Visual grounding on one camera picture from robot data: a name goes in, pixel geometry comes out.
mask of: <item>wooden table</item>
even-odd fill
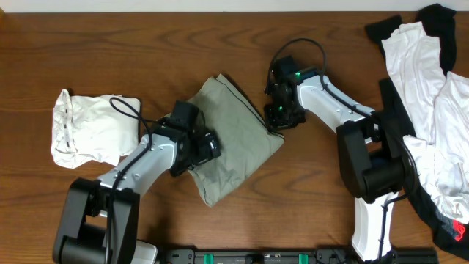
[[[319,41],[328,76],[346,94],[381,109],[383,58],[363,30],[392,12],[7,14],[0,21],[0,263],[51,263],[64,198],[77,169],[51,157],[51,111],[61,89],[76,95],[140,98],[145,117],[171,111],[210,76],[228,75],[258,109],[268,63],[296,37]],[[412,22],[414,13],[403,13]],[[469,13],[458,13],[454,72],[469,76]],[[288,50],[319,65],[317,49]],[[285,144],[214,208],[188,173],[162,175],[141,201],[139,238],[200,249],[313,248],[345,245],[354,202],[339,176],[335,135],[313,114],[285,131]],[[408,201],[394,210],[395,246],[432,246],[430,229]],[[439,251],[441,263],[463,263]]]

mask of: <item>black fabric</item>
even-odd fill
[[[365,26],[365,31],[368,35],[368,38],[379,45],[381,54],[385,58],[386,56],[381,40],[388,39],[391,36],[391,33],[399,28],[400,24],[402,24],[401,16],[395,15],[383,21],[371,23]]]
[[[441,7],[439,4],[434,4],[423,8],[417,16],[418,21],[422,21],[426,33],[429,36],[440,38],[440,66],[445,74],[453,68],[456,61],[454,14],[455,11]],[[401,23],[401,16],[395,15],[384,21],[372,23],[365,27],[369,39],[379,45],[380,52],[384,59],[385,52],[381,40],[388,39],[391,36],[391,33],[395,29],[399,28]],[[416,136],[413,124],[405,111],[404,105],[392,80],[390,78],[385,78],[380,81],[379,85],[384,110],[394,111],[394,113],[400,118],[402,135]],[[413,179],[407,177],[404,184],[405,191],[409,191],[413,187],[412,184]],[[469,235],[465,234],[459,242],[455,240],[453,235],[450,235],[450,233],[445,229],[445,227],[448,228],[448,225],[441,219],[444,219],[446,222],[451,222],[451,220],[439,213],[436,205],[430,198],[430,195],[428,195],[428,193],[423,189],[420,182],[418,182],[414,195],[408,199],[418,217],[432,229],[433,243],[443,251],[469,261]],[[469,232],[469,225],[465,225],[465,229],[466,232]]]
[[[440,38],[440,66],[443,73],[453,70],[456,63],[456,36],[454,20],[456,11],[442,7],[440,4],[432,4],[418,11],[416,22],[421,21],[428,36]]]

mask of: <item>white wall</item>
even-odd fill
[[[5,12],[416,11],[437,0],[0,0]],[[469,0],[440,0],[469,10]]]

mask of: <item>crumpled white cloth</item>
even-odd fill
[[[74,169],[88,161],[99,161],[116,166],[120,156],[137,148],[138,120],[114,110],[109,103],[113,96],[70,97],[66,89],[62,90],[52,111],[51,153],[57,165]],[[138,99],[120,98],[140,110]],[[113,103],[134,115],[120,102]]]
[[[469,79],[440,67],[440,41],[421,22],[383,40],[386,67],[416,136],[404,143],[419,180],[446,217],[469,223]]]

